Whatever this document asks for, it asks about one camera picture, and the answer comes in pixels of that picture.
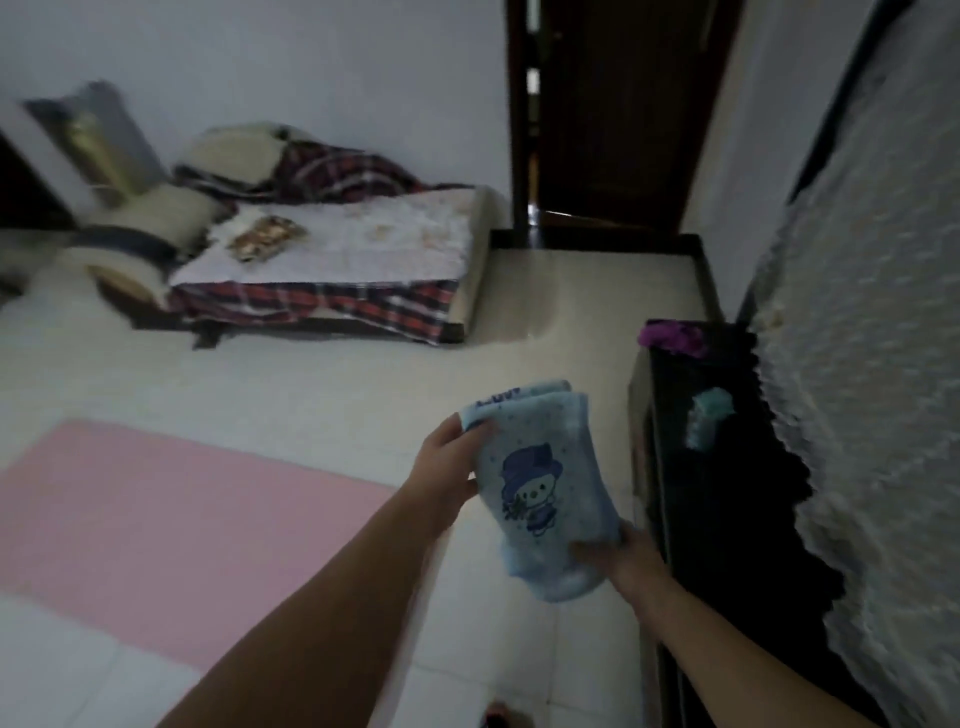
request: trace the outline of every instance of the pink rug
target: pink rug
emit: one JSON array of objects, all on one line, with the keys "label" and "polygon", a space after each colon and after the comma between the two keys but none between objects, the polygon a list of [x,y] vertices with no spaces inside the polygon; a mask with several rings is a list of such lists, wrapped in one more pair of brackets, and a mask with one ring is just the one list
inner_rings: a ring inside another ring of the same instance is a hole
[{"label": "pink rug", "polygon": [[68,422],[0,473],[0,590],[206,670],[393,491]]}]

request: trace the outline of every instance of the plaid blanket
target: plaid blanket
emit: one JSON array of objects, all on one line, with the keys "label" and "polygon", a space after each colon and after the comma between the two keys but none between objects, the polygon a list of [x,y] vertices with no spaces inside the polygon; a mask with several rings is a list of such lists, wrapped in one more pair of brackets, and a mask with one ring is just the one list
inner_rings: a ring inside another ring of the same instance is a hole
[{"label": "plaid blanket", "polygon": [[406,286],[321,283],[207,283],[179,285],[169,294],[173,310],[191,319],[240,326],[289,324],[328,308],[416,341],[436,344],[457,290],[456,280]]},{"label": "plaid blanket", "polygon": [[[245,184],[185,165],[174,169],[174,180],[221,201],[282,205],[346,204],[378,195],[394,197],[461,186],[430,186],[380,155],[314,141],[287,142],[273,175],[264,182]],[[309,317],[317,308],[328,308],[437,344],[458,284],[457,280],[409,285],[205,283],[175,286],[168,304],[190,319],[241,326],[292,323]]]}]

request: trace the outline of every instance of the person's left hand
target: person's left hand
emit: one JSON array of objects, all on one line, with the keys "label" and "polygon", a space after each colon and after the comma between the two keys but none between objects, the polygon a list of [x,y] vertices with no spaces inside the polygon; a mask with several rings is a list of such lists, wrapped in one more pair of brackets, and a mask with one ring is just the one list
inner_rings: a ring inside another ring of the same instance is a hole
[{"label": "person's left hand", "polygon": [[476,495],[476,482],[469,477],[473,462],[495,432],[493,420],[464,432],[460,416],[453,414],[423,441],[400,492],[429,509],[439,531],[453,525],[460,507]]}]

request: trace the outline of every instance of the cartoon snowman print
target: cartoon snowman print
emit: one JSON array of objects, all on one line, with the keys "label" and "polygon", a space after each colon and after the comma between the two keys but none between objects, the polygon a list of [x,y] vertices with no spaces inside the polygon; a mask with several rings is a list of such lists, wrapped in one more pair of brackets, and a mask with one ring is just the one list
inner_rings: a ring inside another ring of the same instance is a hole
[{"label": "cartoon snowman print", "polygon": [[503,515],[526,521],[527,531],[542,536],[557,522],[554,491],[564,466],[553,459],[549,443],[511,452],[503,461]]}]

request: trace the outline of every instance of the curtain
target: curtain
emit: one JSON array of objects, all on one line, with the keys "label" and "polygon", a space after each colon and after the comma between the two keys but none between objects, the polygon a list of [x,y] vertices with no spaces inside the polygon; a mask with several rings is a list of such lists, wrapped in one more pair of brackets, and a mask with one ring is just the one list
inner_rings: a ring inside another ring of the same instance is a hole
[{"label": "curtain", "polygon": [[797,529],[846,580],[830,646],[892,725],[956,725],[960,4],[891,29],[755,294],[764,396],[811,473]]}]

